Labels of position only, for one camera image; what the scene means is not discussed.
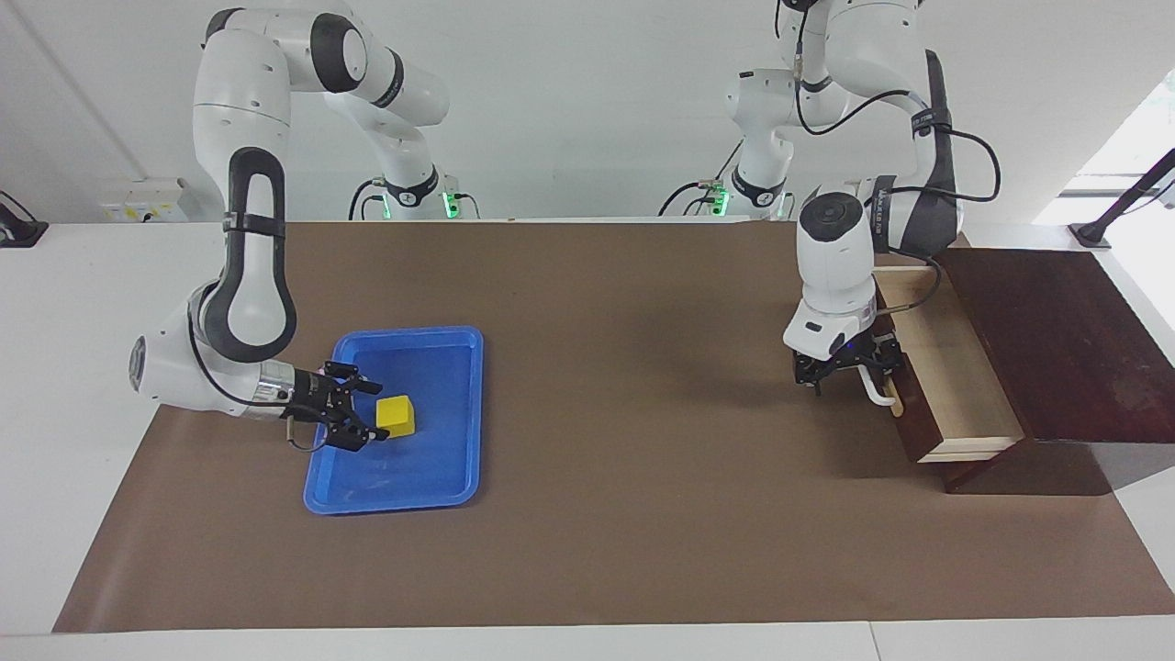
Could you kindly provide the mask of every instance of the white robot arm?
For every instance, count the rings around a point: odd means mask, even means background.
[[[727,213],[752,218],[772,217],[778,213],[795,153],[786,134],[801,126],[797,86],[801,89],[804,120],[810,126],[831,124],[840,120],[848,107],[848,92],[833,82],[825,67],[824,29],[828,7],[828,4],[813,6],[806,23],[801,13],[787,12],[779,41],[785,68],[743,72],[726,93],[726,110],[743,130],[739,161],[723,181],[731,193]],[[793,68],[801,27],[803,42],[807,45],[804,70],[815,82],[801,81]]]
[[[376,116],[376,127],[394,117],[404,130],[439,122],[448,94],[435,76],[382,46],[345,5],[331,8],[337,13],[236,8],[213,16],[193,136],[200,164],[226,201],[224,268],[139,339],[130,382],[146,397],[181,409],[322,423],[327,445],[357,451],[388,436],[351,409],[354,392],[377,394],[380,385],[352,366],[328,363],[311,373],[274,360],[297,325],[284,272],[282,160],[290,93],[347,96],[349,116]],[[428,157],[417,140],[381,160],[390,184],[412,188],[436,171],[430,160],[423,171]]]
[[[873,254],[895,251],[934,263],[933,255],[958,236],[962,220],[958,200],[989,201],[999,194],[999,166],[986,142],[951,126],[942,67],[918,40],[920,0],[783,2],[791,9],[783,31],[785,53],[791,49],[795,63],[791,70],[743,74],[743,93],[734,99],[738,112],[732,114],[744,127],[750,149],[733,170],[738,202],[731,204],[766,208],[783,188],[791,151],[781,149],[772,158],[768,141],[752,139],[761,126],[800,126],[822,135],[880,101],[911,115],[918,163],[913,173],[822,186],[804,202],[797,227],[804,296],[784,333],[784,343],[795,353],[797,383],[819,389],[833,372],[858,369],[871,399],[892,404],[875,392],[866,372],[893,370],[901,360],[892,336],[871,333],[879,313]],[[751,107],[751,100],[771,90],[778,100],[763,106],[772,112]],[[845,93],[868,100],[844,115]],[[812,128],[830,123],[822,130]],[[974,139],[987,148],[996,164],[993,195],[956,193],[952,135]],[[758,186],[778,183],[764,191],[740,186],[740,177]]]
[[[371,142],[383,176],[384,203],[392,220],[455,217],[446,176],[432,162],[424,134],[408,120],[350,94],[324,94],[327,106]]]

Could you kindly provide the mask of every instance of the yellow cube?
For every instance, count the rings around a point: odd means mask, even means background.
[[[387,430],[391,439],[416,433],[416,412],[408,396],[384,398],[375,403],[375,426]]]

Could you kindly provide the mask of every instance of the blue tray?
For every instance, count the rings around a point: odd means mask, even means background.
[[[477,492],[482,456],[482,333],[471,326],[363,330],[344,337],[331,360],[357,365],[383,384],[355,394],[375,421],[377,399],[405,394],[416,410],[411,437],[357,453],[325,447],[310,459],[302,500],[315,514],[452,507]],[[320,425],[315,444],[321,444]]]

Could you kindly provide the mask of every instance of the brown table mat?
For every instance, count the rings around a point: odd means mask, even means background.
[[[58,632],[1167,614],[1113,497],[949,497],[853,373],[791,382],[794,225],[294,224],[315,367],[486,339],[482,486],[321,518],[273,424],[162,409]]]

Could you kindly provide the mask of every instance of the white wall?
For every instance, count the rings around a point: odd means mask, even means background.
[[[203,27],[230,4],[5,4],[27,18],[146,173],[189,180],[206,217],[216,217],[215,188],[192,153],[189,106]],[[717,170],[738,139],[721,103],[727,83],[776,61],[772,0],[352,5],[388,43],[448,81],[452,112],[427,133],[438,162],[494,216],[652,213],[677,183]],[[973,207],[971,221],[1030,221],[1175,67],[1168,8],[1168,0],[926,4],[922,34],[944,59],[955,123],[988,137],[1007,174],[1005,197]],[[38,90],[52,72],[18,41],[0,42],[8,97],[0,184],[51,220],[95,217],[87,190],[61,195],[29,173],[92,178],[118,174],[118,158],[102,140],[79,148],[78,122]],[[290,216],[340,217],[375,160],[320,99],[296,99],[294,120]],[[907,126],[877,108],[828,137],[800,136],[792,188],[912,166]],[[983,191],[982,151],[960,144],[958,158],[961,187]]]

